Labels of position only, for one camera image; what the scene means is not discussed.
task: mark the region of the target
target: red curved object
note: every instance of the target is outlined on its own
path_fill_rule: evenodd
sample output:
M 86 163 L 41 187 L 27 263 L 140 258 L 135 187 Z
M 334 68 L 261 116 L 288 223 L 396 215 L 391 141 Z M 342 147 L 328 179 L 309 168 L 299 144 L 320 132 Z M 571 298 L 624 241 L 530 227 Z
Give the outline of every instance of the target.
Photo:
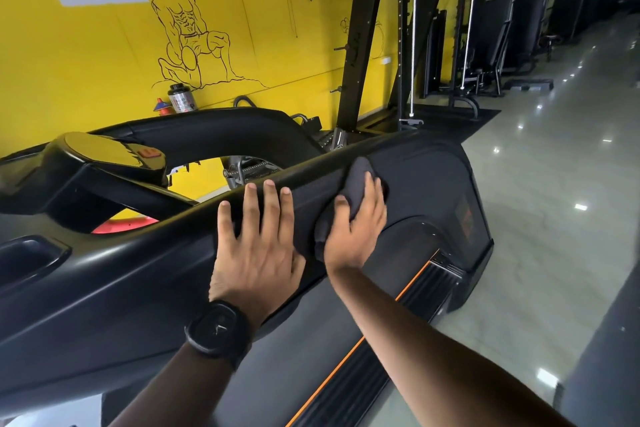
M 136 228 L 146 227 L 158 220 L 149 218 L 148 216 L 140 216 L 138 218 L 125 218 L 124 220 L 108 220 L 92 231 L 93 234 L 118 233 L 127 230 L 135 230 Z

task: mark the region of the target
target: protein powder container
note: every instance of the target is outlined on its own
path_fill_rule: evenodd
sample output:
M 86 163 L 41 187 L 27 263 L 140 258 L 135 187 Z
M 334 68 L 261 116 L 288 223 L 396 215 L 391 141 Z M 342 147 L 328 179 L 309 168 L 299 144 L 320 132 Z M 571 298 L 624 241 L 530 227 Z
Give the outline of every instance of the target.
M 171 85 L 168 95 L 176 113 L 193 112 L 197 109 L 191 90 L 182 83 Z

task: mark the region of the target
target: treadmill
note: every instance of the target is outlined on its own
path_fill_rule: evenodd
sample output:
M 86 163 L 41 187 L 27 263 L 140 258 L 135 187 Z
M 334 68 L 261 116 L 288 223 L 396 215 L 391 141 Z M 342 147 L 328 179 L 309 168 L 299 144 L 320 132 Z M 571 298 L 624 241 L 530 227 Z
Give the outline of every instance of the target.
M 387 227 L 364 271 L 415 314 L 461 307 L 492 253 L 463 149 L 426 132 L 325 152 L 283 112 L 224 108 L 66 133 L 0 160 L 0 418 L 94 394 L 123 408 L 180 348 L 207 302 L 218 204 L 228 200 L 239 225 L 243 189 L 197 203 L 166 175 L 228 155 L 281 169 L 270 178 L 292 189 L 307 267 L 211 425 L 354 426 L 388 382 L 314 258 L 316 220 L 356 157 L 388 190 Z M 92 233 L 124 208 L 158 221 Z

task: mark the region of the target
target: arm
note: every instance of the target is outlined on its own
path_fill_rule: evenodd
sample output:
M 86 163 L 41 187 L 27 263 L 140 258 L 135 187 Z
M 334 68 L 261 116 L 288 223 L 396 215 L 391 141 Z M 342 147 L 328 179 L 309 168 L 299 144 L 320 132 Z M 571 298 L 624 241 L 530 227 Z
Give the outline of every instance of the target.
M 196 0 L 190 0 L 191 6 L 193 7 L 193 15 L 196 17 L 196 27 L 198 29 L 198 34 L 204 34 L 207 31 L 207 23 L 204 22 L 202 18 L 202 14 L 200 13 L 200 8 L 196 4 Z
M 244 188 L 243 224 L 234 235 L 231 206 L 218 207 L 218 254 L 209 284 L 209 300 L 225 300 L 243 311 L 253 330 L 291 297 L 300 285 L 305 259 L 293 248 L 293 198 L 264 182 L 264 218 L 256 186 Z M 201 355 L 184 344 L 111 427 L 204 425 L 233 374 L 225 359 Z
M 424 427 L 569 427 L 522 383 L 433 329 L 394 301 L 360 270 L 386 222 L 380 180 L 367 175 L 365 198 L 349 223 L 336 199 L 324 256 L 336 293 Z
M 156 11 L 156 16 L 162 22 L 164 26 L 164 32 L 166 33 L 167 38 L 169 39 L 169 44 L 171 44 L 173 50 L 179 58 L 182 58 L 182 45 L 180 44 L 180 31 L 178 27 L 175 25 L 175 21 L 173 20 L 173 15 L 171 10 L 168 7 L 158 3 L 154 0 L 151 4 Z

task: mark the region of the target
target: gray cleaning cloth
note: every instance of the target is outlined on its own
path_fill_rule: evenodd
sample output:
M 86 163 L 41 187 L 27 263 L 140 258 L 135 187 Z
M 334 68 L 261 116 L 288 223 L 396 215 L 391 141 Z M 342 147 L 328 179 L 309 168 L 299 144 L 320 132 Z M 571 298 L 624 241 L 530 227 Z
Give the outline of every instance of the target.
M 373 179 L 377 177 L 374 172 L 369 159 L 366 157 L 358 157 L 351 164 L 347 179 L 344 181 L 344 187 L 338 194 L 347 198 L 349 206 L 351 207 L 350 220 L 355 218 L 362 200 L 364 198 L 364 173 L 371 172 Z M 314 238 L 316 239 L 316 259 L 324 263 L 324 244 L 331 232 L 331 226 L 333 224 L 333 216 L 335 214 L 333 200 L 326 205 L 324 211 L 320 214 L 320 218 L 316 221 L 316 229 L 314 231 Z

